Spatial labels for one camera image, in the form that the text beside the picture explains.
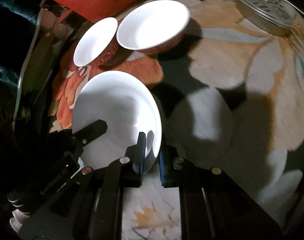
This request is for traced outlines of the left hand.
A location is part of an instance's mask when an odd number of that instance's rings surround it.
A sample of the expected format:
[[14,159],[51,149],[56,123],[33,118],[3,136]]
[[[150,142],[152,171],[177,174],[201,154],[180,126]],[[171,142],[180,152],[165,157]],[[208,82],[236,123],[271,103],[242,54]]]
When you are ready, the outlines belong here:
[[10,219],[9,223],[15,233],[19,233],[23,224],[30,218],[29,215],[16,209],[12,212],[13,217]]

